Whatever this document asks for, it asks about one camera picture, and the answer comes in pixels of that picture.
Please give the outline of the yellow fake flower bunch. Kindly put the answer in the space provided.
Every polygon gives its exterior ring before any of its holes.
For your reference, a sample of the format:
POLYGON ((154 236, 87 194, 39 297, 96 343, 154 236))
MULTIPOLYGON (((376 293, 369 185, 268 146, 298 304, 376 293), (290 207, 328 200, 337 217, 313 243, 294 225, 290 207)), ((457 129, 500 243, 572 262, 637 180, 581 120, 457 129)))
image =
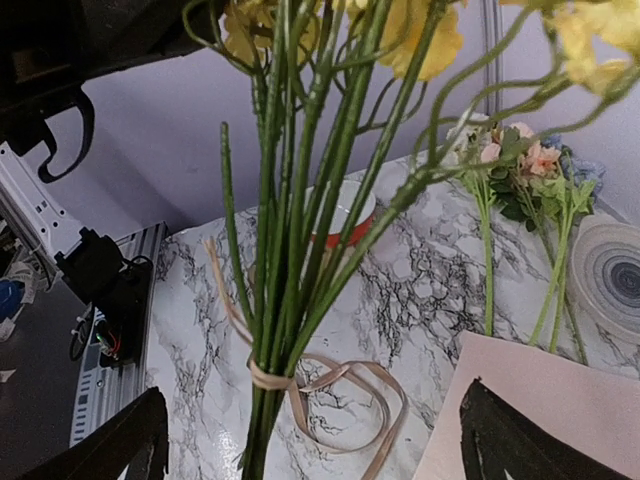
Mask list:
POLYGON ((455 61, 463 37, 458 1, 189 1, 187 34, 251 81, 260 154, 254 269, 240 259, 229 127, 220 127, 228 248, 237 299, 232 319, 249 333, 252 400, 245 479, 265 473, 283 403, 295 411, 295 373, 328 310, 368 249, 427 187, 449 179, 438 141, 454 90, 493 63, 532 15, 551 50, 546 74, 523 82, 529 99, 480 124, 540 109, 579 85, 604 111, 639 80, 635 1, 522 1, 508 30, 437 93, 411 171, 360 241, 352 236, 391 144, 429 82, 455 61))

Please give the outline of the pink wrapping paper sheet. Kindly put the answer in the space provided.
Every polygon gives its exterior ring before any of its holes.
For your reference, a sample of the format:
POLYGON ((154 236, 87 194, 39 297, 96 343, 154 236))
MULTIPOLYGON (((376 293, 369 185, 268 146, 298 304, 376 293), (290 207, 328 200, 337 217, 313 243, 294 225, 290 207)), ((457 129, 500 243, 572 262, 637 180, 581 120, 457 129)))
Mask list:
POLYGON ((475 378, 544 431, 589 457, 639 476, 639 383, 533 347, 471 332, 414 474, 461 479, 459 407, 475 378))

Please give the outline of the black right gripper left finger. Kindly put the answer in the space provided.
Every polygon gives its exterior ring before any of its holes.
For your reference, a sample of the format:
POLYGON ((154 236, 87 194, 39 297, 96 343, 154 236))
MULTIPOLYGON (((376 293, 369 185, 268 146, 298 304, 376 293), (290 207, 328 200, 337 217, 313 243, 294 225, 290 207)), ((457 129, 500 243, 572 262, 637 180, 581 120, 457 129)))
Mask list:
POLYGON ((22 479, 163 479, 168 473, 168 413, 153 387, 70 449, 22 479))

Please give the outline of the blue fake flower stem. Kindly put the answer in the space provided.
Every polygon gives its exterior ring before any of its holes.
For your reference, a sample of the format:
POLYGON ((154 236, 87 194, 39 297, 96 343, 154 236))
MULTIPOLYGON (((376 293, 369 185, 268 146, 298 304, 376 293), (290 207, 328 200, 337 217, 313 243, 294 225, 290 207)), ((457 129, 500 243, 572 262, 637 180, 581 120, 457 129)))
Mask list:
POLYGON ((574 151, 562 141, 560 134, 553 134, 544 138, 543 147, 551 147, 559 150, 560 165, 566 179, 573 179, 577 187, 584 182, 593 182, 592 196, 597 197, 603 189, 606 167, 599 162, 588 161, 580 158, 574 151))

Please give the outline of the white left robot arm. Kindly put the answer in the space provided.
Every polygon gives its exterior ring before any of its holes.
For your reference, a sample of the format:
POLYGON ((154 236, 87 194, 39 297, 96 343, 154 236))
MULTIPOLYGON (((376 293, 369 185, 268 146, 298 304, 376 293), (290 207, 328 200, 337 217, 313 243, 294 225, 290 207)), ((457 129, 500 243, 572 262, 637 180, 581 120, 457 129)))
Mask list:
POLYGON ((183 25, 183 1, 4 1, 1 4, 1 193, 5 218, 30 244, 47 280, 54 255, 79 223, 48 195, 87 157, 95 108, 83 85, 129 68, 197 50, 183 25), (79 152, 54 173, 58 151, 49 118, 75 109, 79 152))

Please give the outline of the white fake flower stem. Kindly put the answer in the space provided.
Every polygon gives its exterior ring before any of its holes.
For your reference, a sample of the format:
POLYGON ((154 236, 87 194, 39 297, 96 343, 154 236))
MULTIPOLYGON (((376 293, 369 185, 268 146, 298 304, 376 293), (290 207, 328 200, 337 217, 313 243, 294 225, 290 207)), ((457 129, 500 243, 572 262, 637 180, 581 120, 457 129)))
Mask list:
POLYGON ((479 214, 479 231, 483 242, 485 261, 485 310, 484 333, 492 336, 494 331, 494 268, 493 242, 491 233, 491 208, 496 201, 496 192, 490 183, 490 173, 501 153, 500 142, 492 138, 491 128, 480 123, 488 120, 484 114, 472 113, 456 139, 452 151, 456 155, 454 163, 481 165, 484 169, 467 170, 457 176, 467 192, 475 200, 479 214))

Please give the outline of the large pink fake rose stem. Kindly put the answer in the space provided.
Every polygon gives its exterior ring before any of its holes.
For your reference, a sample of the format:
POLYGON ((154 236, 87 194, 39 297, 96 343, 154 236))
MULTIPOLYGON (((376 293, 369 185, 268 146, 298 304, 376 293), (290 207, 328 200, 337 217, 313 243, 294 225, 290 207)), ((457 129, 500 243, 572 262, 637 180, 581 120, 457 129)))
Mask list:
POLYGON ((586 365, 584 341, 568 299, 568 264, 573 230, 579 220, 593 213, 599 178, 578 171, 571 148, 558 133, 533 140, 526 151, 507 157, 509 143, 533 136, 533 130, 522 122, 494 130, 485 153, 499 166, 490 171, 489 186, 497 196, 500 214, 535 234, 549 261, 550 279, 529 344, 539 344, 543 327, 551 319, 548 351, 555 352, 561 324, 567 321, 578 361, 586 365))

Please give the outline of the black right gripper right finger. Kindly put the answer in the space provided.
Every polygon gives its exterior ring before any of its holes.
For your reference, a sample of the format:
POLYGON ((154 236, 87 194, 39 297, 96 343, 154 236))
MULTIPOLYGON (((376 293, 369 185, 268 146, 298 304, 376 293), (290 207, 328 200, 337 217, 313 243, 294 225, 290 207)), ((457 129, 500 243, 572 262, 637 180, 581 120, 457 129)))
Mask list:
POLYGON ((624 479, 553 437, 475 378, 459 407, 467 479, 624 479))

